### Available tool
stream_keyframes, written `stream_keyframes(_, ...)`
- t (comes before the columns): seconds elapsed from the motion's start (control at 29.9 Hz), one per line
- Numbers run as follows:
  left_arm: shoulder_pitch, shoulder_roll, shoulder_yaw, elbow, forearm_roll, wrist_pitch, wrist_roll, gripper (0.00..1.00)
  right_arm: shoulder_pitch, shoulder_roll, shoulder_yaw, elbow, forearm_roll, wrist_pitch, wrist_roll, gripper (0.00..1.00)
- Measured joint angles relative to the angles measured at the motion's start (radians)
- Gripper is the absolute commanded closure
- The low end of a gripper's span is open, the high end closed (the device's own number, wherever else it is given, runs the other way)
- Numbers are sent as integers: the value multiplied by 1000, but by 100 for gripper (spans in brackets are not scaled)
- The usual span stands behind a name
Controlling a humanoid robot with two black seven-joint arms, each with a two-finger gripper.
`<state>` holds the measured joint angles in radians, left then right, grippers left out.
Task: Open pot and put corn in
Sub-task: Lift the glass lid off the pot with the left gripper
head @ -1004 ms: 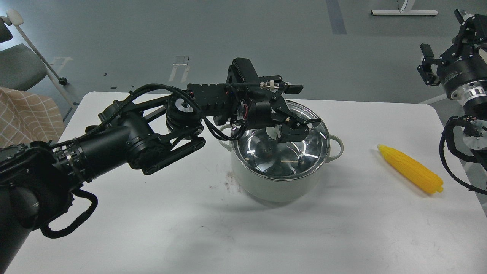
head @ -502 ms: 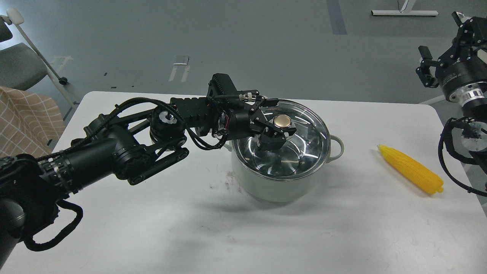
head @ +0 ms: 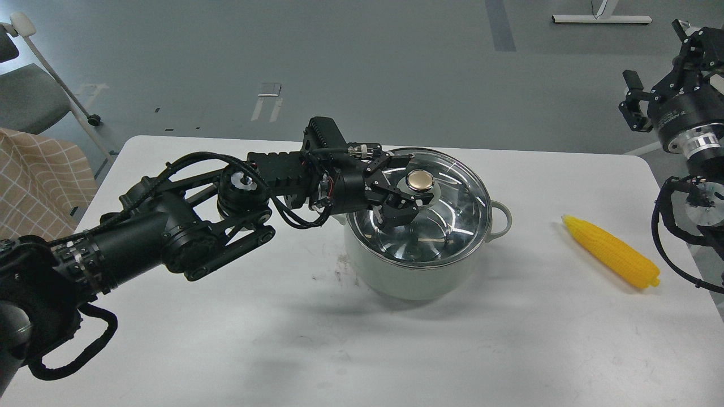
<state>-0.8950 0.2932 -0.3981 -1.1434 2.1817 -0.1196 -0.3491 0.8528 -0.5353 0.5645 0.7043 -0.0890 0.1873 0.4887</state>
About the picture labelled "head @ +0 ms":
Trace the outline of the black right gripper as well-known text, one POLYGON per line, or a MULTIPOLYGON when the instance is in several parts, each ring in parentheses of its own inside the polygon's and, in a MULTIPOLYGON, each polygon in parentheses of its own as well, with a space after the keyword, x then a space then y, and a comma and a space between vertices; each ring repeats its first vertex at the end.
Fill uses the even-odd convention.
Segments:
POLYGON ((722 74, 723 30, 698 28, 684 20, 673 20, 671 26, 681 41, 672 61, 680 70, 670 72, 651 91, 644 90, 638 72, 624 70, 627 90, 618 109, 631 131, 654 129, 665 152, 691 154, 696 149, 677 139, 683 132, 722 139, 722 95, 702 72, 722 74), (648 102, 648 116, 641 110, 642 101, 648 102))

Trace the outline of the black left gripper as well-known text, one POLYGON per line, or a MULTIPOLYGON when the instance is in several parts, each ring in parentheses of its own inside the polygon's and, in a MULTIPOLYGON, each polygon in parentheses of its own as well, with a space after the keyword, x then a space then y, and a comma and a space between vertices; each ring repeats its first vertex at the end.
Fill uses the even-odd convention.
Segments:
POLYGON ((355 164, 341 168, 333 185, 332 215, 347 214, 375 207, 375 225, 393 228, 411 224, 421 207, 431 203, 434 193, 409 195, 390 193, 380 188, 393 188, 385 175, 386 170, 405 170, 413 155, 381 155, 368 164, 355 164))

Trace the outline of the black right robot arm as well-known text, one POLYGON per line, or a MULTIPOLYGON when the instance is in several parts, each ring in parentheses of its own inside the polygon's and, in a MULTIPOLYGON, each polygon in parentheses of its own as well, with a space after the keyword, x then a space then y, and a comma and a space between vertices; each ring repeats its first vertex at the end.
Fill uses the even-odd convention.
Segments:
POLYGON ((711 247, 722 256, 723 151, 721 28, 696 28, 673 20, 681 47, 671 71, 650 90, 639 74, 623 71, 627 89, 618 109, 631 131, 657 132, 662 150, 685 157, 688 175, 665 180, 654 204, 651 232, 662 259, 675 273, 696 288, 722 293, 722 286, 708 283, 681 270, 662 247, 658 225, 684 242, 711 247))

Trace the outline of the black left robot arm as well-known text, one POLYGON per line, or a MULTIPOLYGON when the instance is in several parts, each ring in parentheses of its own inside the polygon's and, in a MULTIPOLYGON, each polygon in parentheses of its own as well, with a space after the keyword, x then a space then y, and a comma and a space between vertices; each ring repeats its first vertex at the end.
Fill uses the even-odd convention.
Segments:
POLYGON ((310 119, 303 134, 292 152, 184 155, 143 177, 96 227, 2 240, 2 389, 23 367, 46 381, 76 373, 118 329, 94 305, 98 294, 158 265, 200 280, 268 243, 273 211, 297 230, 360 210, 397 227, 434 200, 432 178, 408 167, 413 154, 346 142, 332 118, 310 119))

